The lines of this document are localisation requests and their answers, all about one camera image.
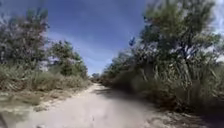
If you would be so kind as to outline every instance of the tree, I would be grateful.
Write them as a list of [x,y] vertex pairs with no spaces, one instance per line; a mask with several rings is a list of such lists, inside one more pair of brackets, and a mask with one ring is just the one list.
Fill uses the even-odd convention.
[[54,43],[50,51],[50,68],[55,72],[60,72],[65,76],[80,75],[87,76],[87,68],[82,58],[73,51],[71,44],[67,41]]
[[47,11],[28,10],[26,16],[11,17],[0,23],[1,63],[37,68],[46,59],[44,32],[48,28]]
[[206,58],[207,62],[223,53],[221,36],[208,27],[213,5],[210,0],[166,0],[150,6],[140,36],[143,49],[160,62],[184,61],[193,76],[190,66],[194,59]]

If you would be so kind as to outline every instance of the grass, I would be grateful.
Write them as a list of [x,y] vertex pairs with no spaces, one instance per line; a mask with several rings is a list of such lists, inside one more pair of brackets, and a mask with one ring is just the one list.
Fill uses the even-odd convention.
[[89,85],[90,82],[80,76],[65,77],[47,71],[0,65],[0,91],[6,94],[3,101],[12,104],[38,106],[41,101],[63,100]]

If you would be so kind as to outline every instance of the ground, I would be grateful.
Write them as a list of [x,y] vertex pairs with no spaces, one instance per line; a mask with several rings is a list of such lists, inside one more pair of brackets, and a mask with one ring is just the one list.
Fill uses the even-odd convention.
[[66,100],[41,105],[2,113],[0,128],[4,128],[1,118],[8,128],[213,128],[196,116],[164,112],[96,84]]

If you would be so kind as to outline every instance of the sky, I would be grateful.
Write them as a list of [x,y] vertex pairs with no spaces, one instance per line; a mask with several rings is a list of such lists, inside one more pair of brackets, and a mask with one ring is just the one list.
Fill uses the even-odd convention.
[[[224,0],[216,0],[212,25],[224,34]],[[67,40],[80,53],[88,74],[100,73],[144,27],[142,14],[152,0],[3,0],[2,10],[22,14],[48,10],[52,40]]]

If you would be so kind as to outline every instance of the dirt road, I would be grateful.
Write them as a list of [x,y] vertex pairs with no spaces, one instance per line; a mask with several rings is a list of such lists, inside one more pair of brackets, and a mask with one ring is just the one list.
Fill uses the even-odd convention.
[[168,115],[151,104],[94,85],[55,103],[46,111],[29,111],[23,121],[6,122],[9,128],[173,128],[187,125],[186,121],[175,124]]

